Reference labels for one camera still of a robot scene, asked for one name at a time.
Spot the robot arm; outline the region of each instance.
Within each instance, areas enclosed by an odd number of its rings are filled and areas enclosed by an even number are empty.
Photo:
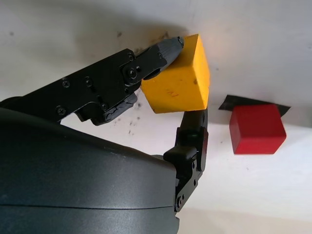
[[[71,113],[112,121],[182,48],[172,38],[137,56],[126,49],[0,103],[0,233],[177,233],[175,214],[205,170],[207,110],[185,112],[163,158],[58,123]]]

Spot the yellow wooden cube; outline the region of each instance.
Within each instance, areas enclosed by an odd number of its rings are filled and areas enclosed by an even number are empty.
[[[157,77],[142,82],[155,113],[204,110],[209,94],[209,68],[198,34],[184,38],[178,58]]]

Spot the black screw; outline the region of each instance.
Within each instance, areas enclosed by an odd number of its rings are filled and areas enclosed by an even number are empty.
[[[63,80],[62,85],[63,85],[64,88],[68,88],[70,86],[70,83],[69,83],[68,80],[65,79],[65,80]]]
[[[131,79],[135,79],[137,77],[137,72],[135,71],[135,69],[130,68],[129,71],[128,71],[128,76]]]
[[[108,106],[107,106],[105,103],[102,103],[102,104],[101,104],[101,109],[102,109],[102,110],[106,111],[106,110],[107,110],[107,107],[108,107]]]
[[[133,55],[132,55],[132,54],[129,54],[129,60],[130,60],[130,61],[133,61],[133,59],[134,59]]]
[[[177,205],[178,208],[180,208],[180,206],[182,205],[182,199],[181,199],[180,196],[176,200],[176,205]]]
[[[89,77],[85,78],[85,82],[86,82],[87,87],[91,87],[93,85],[93,82]]]
[[[64,116],[66,114],[66,109],[62,106],[58,106],[57,107],[57,114],[59,116]]]

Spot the red block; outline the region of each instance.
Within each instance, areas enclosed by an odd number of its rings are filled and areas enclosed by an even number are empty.
[[[230,120],[234,154],[274,154],[286,139],[274,104],[236,106]]]

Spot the black tape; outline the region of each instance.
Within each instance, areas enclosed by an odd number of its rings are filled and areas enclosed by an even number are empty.
[[[246,97],[238,97],[233,95],[227,95],[222,105],[219,107],[219,110],[233,111],[235,106],[243,106],[243,105],[263,105],[263,104],[273,104],[272,102],[267,101],[259,101]],[[281,117],[288,112],[290,106],[284,106],[276,104]]]

